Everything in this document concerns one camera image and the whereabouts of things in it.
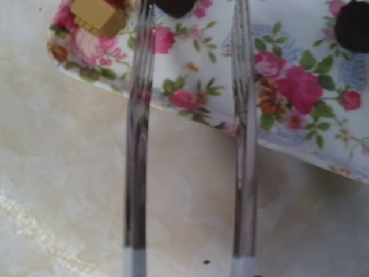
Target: floral paper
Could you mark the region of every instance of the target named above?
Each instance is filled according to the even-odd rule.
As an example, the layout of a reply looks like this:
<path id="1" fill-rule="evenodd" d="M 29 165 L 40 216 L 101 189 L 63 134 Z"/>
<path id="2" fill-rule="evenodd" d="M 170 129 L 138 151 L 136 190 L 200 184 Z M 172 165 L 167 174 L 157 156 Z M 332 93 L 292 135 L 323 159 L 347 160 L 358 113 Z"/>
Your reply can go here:
<path id="1" fill-rule="evenodd" d="M 334 41 L 341 0 L 252 0 L 259 143 L 369 184 L 366 56 Z M 153 104 L 235 133 L 232 0 L 199 0 L 182 20 L 156 9 Z M 135 26 L 97 38 L 74 24 L 66 0 L 48 50 L 64 73 L 107 90 L 129 87 Z"/>

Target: gold cube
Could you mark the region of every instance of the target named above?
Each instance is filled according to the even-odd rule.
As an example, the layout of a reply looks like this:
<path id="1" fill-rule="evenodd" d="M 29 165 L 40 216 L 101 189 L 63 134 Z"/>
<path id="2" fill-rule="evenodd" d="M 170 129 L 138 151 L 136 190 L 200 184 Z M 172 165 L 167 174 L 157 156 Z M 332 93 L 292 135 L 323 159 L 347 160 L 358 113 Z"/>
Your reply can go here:
<path id="1" fill-rule="evenodd" d="M 123 13 L 104 0 L 74 0 L 71 12 L 76 24 L 94 35 L 113 38 L 126 26 Z"/>

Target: black round object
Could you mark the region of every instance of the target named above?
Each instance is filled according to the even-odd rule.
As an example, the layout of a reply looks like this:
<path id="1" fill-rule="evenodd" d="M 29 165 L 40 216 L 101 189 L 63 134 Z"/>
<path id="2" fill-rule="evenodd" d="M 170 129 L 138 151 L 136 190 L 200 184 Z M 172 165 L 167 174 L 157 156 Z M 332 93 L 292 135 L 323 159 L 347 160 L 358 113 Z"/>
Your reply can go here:
<path id="1" fill-rule="evenodd" d="M 174 18 L 181 18 L 189 13 L 197 0 L 155 0 L 164 13 Z"/>
<path id="2" fill-rule="evenodd" d="M 352 0 L 343 6 L 334 26 L 334 34 L 346 50 L 369 53 L 369 3 Z"/>

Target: marble surface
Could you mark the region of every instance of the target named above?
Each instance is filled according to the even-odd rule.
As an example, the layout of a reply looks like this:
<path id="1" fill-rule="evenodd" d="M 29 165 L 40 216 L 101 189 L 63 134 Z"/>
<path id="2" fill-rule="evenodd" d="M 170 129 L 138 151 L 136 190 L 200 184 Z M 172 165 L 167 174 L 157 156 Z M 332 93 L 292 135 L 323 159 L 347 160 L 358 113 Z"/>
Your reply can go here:
<path id="1" fill-rule="evenodd" d="M 54 69 L 58 2 L 0 1 L 0 276 L 118 277 L 126 100 Z M 229 276 L 234 139 L 156 110 L 150 124 L 150 276 Z M 367 275 L 369 188 L 259 153 L 257 273 Z"/>

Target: pink rose print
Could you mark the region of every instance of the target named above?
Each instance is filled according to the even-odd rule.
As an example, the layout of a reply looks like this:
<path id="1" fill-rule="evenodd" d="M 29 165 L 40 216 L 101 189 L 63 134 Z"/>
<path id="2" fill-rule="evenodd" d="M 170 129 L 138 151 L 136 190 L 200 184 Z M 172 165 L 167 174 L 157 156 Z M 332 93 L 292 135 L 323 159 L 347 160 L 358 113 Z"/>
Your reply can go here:
<path id="1" fill-rule="evenodd" d="M 362 105 L 362 96 L 356 91 L 345 91 L 341 95 L 341 104 L 346 110 L 357 110 Z"/>
<path id="2" fill-rule="evenodd" d="M 73 51 L 88 65 L 96 65 L 106 53 L 115 48 L 117 42 L 117 38 L 107 39 L 104 37 L 97 37 L 83 28 L 76 30 L 72 36 Z"/>
<path id="3" fill-rule="evenodd" d="M 331 27 L 323 28 L 322 33 L 324 35 L 324 39 L 327 40 L 328 42 L 332 42 L 335 40 L 333 28 Z"/>
<path id="4" fill-rule="evenodd" d="M 292 109 L 284 114 L 284 126 L 291 132 L 297 132 L 305 129 L 306 119 L 303 114 Z"/>
<path id="5" fill-rule="evenodd" d="M 203 8 L 207 9 L 213 5 L 213 1 L 212 0 L 200 0 L 200 5 Z"/>
<path id="6" fill-rule="evenodd" d="M 342 0 L 333 0 L 329 3 L 328 9 L 333 17 L 337 17 L 343 6 L 345 6 L 345 3 L 343 3 Z"/>
<path id="7" fill-rule="evenodd" d="M 121 60 L 127 58 L 127 54 L 122 53 L 122 50 L 119 49 L 119 48 L 114 49 L 112 54 L 113 54 L 116 61 L 121 61 Z"/>
<path id="8" fill-rule="evenodd" d="M 201 40 L 203 38 L 203 36 L 204 36 L 204 32 L 201 31 L 201 30 L 199 30 L 199 28 L 197 27 L 197 25 L 193 25 L 189 29 L 189 35 L 193 39 Z"/>
<path id="9" fill-rule="evenodd" d="M 206 16 L 206 11 L 203 8 L 197 8 L 197 9 L 195 9 L 194 14 L 197 17 L 197 19 L 201 19 L 201 18 L 204 18 Z"/>
<path id="10" fill-rule="evenodd" d="M 168 27 L 156 27 L 155 53 L 168 54 L 175 43 L 174 33 Z"/>
<path id="11" fill-rule="evenodd" d="M 277 78 L 286 63 L 271 52 L 260 52 L 255 56 L 256 71 L 270 79 Z"/>
<path id="12" fill-rule="evenodd" d="M 223 127 L 223 131 L 225 131 L 227 134 L 230 134 L 231 136 L 236 136 L 236 125 L 232 123 L 226 123 Z"/>
<path id="13" fill-rule="evenodd" d="M 113 61 L 111 59 L 100 59 L 101 66 L 111 66 Z"/>
<path id="14" fill-rule="evenodd" d="M 201 107 L 201 104 L 195 102 L 194 96 L 188 91 L 176 91 L 173 96 L 169 97 L 169 101 L 178 108 L 187 111 L 195 111 Z"/>
<path id="15" fill-rule="evenodd" d="M 74 23 L 74 14 L 71 13 L 68 6 L 68 1 L 63 0 L 58 8 L 52 24 L 58 27 L 64 27 L 69 32 L 73 32 L 77 28 L 77 24 Z"/>
<path id="16" fill-rule="evenodd" d="M 290 100 L 295 109 L 302 114 L 309 114 L 312 106 L 323 94 L 318 78 L 306 72 L 301 66 L 287 70 L 286 79 L 277 80 L 280 93 Z"/>

